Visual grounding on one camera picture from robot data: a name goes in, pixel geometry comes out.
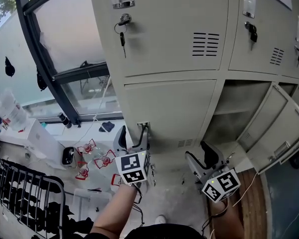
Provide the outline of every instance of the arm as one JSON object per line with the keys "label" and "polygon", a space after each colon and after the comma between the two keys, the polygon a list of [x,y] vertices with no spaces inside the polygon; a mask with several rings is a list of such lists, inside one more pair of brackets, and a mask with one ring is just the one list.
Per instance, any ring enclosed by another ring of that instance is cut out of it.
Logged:
{"label": "arm", "polygon": [[128,221],[136,194],[136,188],[121,185],[105,210],[95,220],[91,233],[118,239]]}
{"label": "arm", "polygon": [[[217,204],[212,203],[211,207],[212,215],[216,215],[225,209],[225,204],[223,202],[218,202]],[[217,239],[245,238],[244,228],[230,202],[227,212],[221,217],[214,218],[213,222],[215,228],[214,233]]]}

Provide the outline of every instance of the wooden floor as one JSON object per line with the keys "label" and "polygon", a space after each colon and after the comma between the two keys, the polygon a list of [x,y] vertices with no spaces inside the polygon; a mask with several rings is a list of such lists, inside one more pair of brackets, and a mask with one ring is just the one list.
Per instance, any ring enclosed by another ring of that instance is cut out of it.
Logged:
{"label": "wooden floor", "polygon": [[[234,195],[230,197],[232,204],[236,203],[251,184],[256,171],[250,169],[238,173],[241,186]],[[260,176],[257,175],[254,183],[249,188],[243,199],[235,206],[237,215],[245,230],[245,239],[266,239],[267,238],[267,214],[263,185]],[[214,229],[213,223],[210,224],[210,231]]]}

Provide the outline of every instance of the ventilation slot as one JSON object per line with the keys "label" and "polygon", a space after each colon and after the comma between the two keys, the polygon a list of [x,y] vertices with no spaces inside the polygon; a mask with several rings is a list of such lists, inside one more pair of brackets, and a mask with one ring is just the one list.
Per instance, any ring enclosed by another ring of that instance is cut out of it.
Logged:
{"label": "ventilation slot", "polygon": [[183,141],[179,141],[178,142],[178,148],[181,148],[181,147],[184,147],[185,146],[185,140],[183,140]]}
{"label": "ventilation slot", "polygon": [[217,56],[219,34],[194,33],[193,56]]}
{"label": "ventilation slot", "polygon": [[271,59],[270,59],[270,63],[273,65],[277,65],[280,66],[281,61],[283,59],[284,56],[284,51],[280,50],[278,48],[274,48],[274,51],[271,55]]}
{"label": "ventilation slot", "polygon": [[186,140],[185,146],[191,146],[192,143],[193,143],[193,139]]}

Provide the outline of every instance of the floor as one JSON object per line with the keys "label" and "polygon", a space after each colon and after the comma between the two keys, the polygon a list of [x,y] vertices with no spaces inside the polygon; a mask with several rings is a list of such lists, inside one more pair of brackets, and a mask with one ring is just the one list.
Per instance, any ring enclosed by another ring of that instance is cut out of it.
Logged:
{"label": "floor", "polygon": [[[73,193],[76,188],[80,188],[78,180],[75,179],[76,170],[55,170],[34,155],[29,160],[25,159],[27,150],[22,147],[7,143],[2,143],[1,146],[0,158],[9,158],[47,175],[58,176],[63,180],[67,192]],[[165,215],[169,223],[191,226],[201,232],[201,226],[207,217],[205,197],[194,184],[195,176],[185,161],[184,151],[153,154],[151,164],[155,166],[154,177],[151,176],[147,184],[143,183],[143,199],[139,204],[144,213],[144,226],[153,225],[157,216]],[[72,196],[66,195],[66,204],[71,210],[75,208],[72,207],[72,199]],[[140,224],[140,213],[132,210],[121,237],[124,238]],[[30,239],[33,235],[32,230],[19,224],[15,216],[0,205],[1,238]]]}

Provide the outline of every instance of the sneaker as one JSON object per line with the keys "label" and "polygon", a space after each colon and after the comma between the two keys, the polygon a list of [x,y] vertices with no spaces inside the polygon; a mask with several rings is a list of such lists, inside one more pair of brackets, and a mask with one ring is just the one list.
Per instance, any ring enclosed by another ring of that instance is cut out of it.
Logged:
{"label": "sneaker", "polygon": [[166,218],[164,215],[159,215],[155,220],[155,225],[166,224]]}

